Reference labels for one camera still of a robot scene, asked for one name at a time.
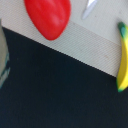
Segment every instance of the gray object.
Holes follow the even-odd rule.
[[[0,19],[0,88],[2,87],[10,72],[8,62],[9,52]]]

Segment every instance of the dark table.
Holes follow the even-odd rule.
[[[128,128],[116,78],[4,28],[11,72],[0,128]]]

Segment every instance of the banana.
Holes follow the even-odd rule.
[[[122,57],[116,83],[118,92],[122,92],[128,87],[128,26],[120,22],[118,28],[121,35]]]
[[[2,87],[10,72],[8,62],[9,52],[0,20],[0,88]]]

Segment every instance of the yellow banana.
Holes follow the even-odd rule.
[[[121,92],[128,87],[128,26],[120,22],[118,28],[121,35],[122,57],[116,82],[118,92]]]

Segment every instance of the red toy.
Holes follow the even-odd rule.
[[[24,0],[26,10],[39,32],[48,40],[57,39],[66,28],[70,0]]]

